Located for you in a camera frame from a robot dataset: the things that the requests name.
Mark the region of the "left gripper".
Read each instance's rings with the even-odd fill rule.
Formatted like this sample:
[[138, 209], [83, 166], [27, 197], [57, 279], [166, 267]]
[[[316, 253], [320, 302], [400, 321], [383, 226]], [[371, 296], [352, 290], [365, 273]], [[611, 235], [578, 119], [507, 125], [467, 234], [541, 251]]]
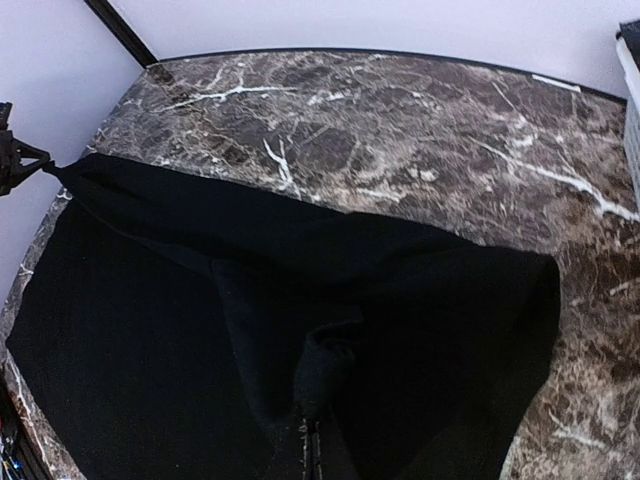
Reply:
[[51, 161], [49, 152], [13, 137], [9, 117], [13, 104], [1, 103], [1, 194], [8, 195]]

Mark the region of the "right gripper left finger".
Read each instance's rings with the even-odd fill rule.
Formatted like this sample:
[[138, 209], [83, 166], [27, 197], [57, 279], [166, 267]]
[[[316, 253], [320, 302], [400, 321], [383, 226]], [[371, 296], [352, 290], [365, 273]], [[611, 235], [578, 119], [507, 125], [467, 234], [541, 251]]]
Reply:
[[302, 419], [302, 422], [298, 428], [300, 439], [302, 442], [302, 453], [301, 453], [301, 465], [302, 465], [302, 474], [301, 478], [303, 480], [311, 479], [311, 428], [306, 418]]

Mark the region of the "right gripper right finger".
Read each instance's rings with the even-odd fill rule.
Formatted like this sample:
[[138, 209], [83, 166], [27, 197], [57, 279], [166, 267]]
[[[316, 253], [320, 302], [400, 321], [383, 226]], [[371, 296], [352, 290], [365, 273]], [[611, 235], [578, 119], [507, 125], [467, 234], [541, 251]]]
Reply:
[[318, 421], [314, 424], [311, 430], [311, 462], [313, 466], [311, 478], [314, 480], [323, 480], [321, 426], [322, 423]]

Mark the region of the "black t-shirt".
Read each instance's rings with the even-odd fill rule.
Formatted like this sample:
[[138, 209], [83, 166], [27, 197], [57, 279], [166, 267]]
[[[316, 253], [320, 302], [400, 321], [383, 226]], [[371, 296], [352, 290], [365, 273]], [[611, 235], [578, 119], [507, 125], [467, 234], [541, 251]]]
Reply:
[[555, 260], [89, 155], [7, 346], [89, 479], [495, 479], [546, 381]]

